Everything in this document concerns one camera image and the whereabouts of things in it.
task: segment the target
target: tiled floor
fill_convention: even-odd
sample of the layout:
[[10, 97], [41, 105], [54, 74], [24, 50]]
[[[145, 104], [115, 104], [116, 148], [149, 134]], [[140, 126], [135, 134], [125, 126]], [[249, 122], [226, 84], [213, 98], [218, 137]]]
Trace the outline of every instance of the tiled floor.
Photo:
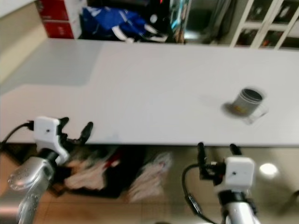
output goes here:
[[[197, 151], [193, 147], [154, 147], [152, 152], [169, 150], [173, 152], [175, 165], [168, 173], [164, 195], [126, 203], [122, 198], [113, 200], [68, 193], [55, 198], [46, 193], [39, 204], [34, 224], [206, 224], [192, 214], [184, 202], [181, 189], [182, 170], [196, 161]], [[218, 150], [217, 155], [220, 157], [227, 154], [225, 149]], [[262, 153], [250, 148], [244, 151], [254, 157], [257, 164], [269, 160], [267, 149], [263, 149]], [[3, 180], [7, 180], [16, 166], [5, 156], [1, 157], [0, 164], [2, 192], [6, 185]], [[201, 203], [205, 214], [220, 223], [220, 207], [212, 183], [200, 181], [198, 170], [192, 170], [187, 177], [187, 184]], [[257, 176], [252, 194], [260, 211], [259, 219], [262, 224], [299, 223], [299, 202], [286, 213], [279, 213], [290, 193], [282, 177], [267, 180]]]

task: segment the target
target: blue fabric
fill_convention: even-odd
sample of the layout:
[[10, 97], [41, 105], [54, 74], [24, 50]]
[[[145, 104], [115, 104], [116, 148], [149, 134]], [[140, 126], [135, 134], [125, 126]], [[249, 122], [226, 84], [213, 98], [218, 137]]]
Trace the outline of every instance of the blue fabric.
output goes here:
[[146, 21], [136, 12], [111, 7], [83, 8], [84, 28], [94, 35], [113, 35], [112, 28], [119, 26], [128, 36], [143, 35]]

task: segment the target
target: gray mug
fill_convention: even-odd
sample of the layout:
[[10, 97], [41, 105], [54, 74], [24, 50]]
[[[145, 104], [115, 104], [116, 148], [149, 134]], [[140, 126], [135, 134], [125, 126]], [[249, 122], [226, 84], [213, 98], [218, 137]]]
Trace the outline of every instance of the gray mug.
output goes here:
[[263, 94], [258, 90], [250, 87], [244, 88], [232, 103], [232, 112], [241, 116], [249, 116], [261, 104], [263, 99]]

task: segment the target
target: table surface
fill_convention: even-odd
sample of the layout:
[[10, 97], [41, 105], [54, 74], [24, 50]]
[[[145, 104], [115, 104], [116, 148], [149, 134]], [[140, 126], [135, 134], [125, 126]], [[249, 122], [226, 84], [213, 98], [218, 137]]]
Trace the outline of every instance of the table surface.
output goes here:
[[[0, 89], [0, 138], [28, 119], [70, 118], [89, 143], [299, 146], [299, 54], [225, 47], [46, 40]], [[223, 110], [246, 86], [269, 112], [249, 125]], [[10, 142], [33, 142], [24, 129]]]

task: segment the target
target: black cable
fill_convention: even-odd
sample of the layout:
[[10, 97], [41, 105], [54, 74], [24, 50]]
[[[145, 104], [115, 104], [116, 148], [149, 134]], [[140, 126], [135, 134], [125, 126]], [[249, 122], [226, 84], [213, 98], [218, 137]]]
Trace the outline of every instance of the black cable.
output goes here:
[[209, 219], [208, 217], [206, 217], [204, 214], [202, 214], [202, 210], [201, 210], [200, 206], [195, 201], [194, 197], [188, 192], [188, 189], [186, 187], [186, 175], [187, 175], [188, 171], [193, 169], [193, 168], [199, 168], [199, 164], [189, 165], [188, 167], [186, 167], [184, 169], [184, 171], [182, 173], [182, 187], [183, 187], [185, 199], [186, 199], [187, 203], [189, 204], [189, 206], [191, 207], [191, 209], [193, 210], [193, 212], [197, 216], [199, 216], [200, 218], [202, 218], [206, 222], [209, 222], [209, 223], [212, 223], [212, 224], [217, 224], [214, 221], [212, 221], [211, 219]]
[[30, 128], [31, 127], [31, 125], [32, 125], [33, 123], [32, 122], [28, 122], [28, 123], [24, 123], [24, 124], [21, 124], [21, 125], [19, 125], [19, 126], [17, 126], [17, 127], [15, 127], [6, 137], [5, 137], [5, 139], [0, 143], [0, 152], [2, 152], [2, 149], [3, 149], [3, 147], [4, 147], [4, 145], [7, 143], [7, 141], [8, 141], [8, 139], [17, 131], [17, 130], [19, 130], [19, 129], [21, 129], [22, 127], [28, 127], [28, 128]]

